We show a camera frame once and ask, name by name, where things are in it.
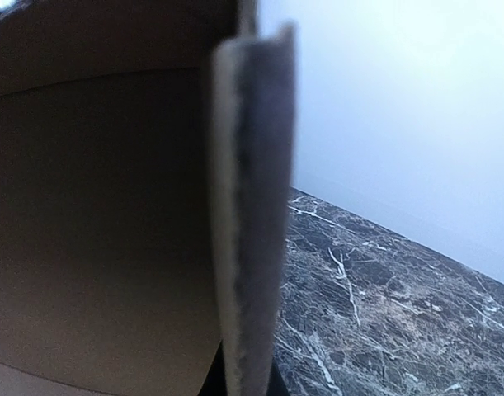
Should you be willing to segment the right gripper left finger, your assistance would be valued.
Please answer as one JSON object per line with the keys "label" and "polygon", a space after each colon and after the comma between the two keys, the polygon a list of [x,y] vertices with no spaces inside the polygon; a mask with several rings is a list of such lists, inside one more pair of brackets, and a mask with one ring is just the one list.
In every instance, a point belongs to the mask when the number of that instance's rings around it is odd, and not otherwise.
{"label": "right gripper left finger", "polygon": [[219,346],[211,363],[205,382],[201,388],[201,396],[226,396],[227,386],[224,370],[223,347]]}

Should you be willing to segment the brown cardboard box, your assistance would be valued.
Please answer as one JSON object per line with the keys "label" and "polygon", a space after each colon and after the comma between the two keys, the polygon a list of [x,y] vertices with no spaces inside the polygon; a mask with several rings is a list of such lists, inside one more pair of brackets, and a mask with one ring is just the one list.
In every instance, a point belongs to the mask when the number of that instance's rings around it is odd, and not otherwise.
{"label": "brown cardboard box", "polygon": [[0,395],[267,395],[294,23],[254,1],[0,6]]}

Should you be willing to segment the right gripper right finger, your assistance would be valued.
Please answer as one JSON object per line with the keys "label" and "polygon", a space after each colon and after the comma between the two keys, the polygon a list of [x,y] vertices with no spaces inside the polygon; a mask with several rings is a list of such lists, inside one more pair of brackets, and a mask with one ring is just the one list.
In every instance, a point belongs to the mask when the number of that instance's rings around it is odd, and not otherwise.
{"label": "right gripper right finger", "polygon": [[272,361],[267,396],[290,396],[276,361]]}

